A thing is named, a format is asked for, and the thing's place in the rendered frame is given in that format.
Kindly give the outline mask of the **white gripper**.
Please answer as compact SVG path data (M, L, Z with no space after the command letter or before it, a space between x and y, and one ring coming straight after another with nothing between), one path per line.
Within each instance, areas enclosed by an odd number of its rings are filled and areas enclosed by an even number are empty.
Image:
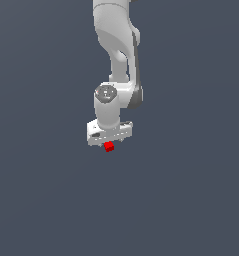
M108 141L123 141L132 136L133 122L121 122L117 127L101 129L96 120L87 123L87 143L89 146L101 145Z

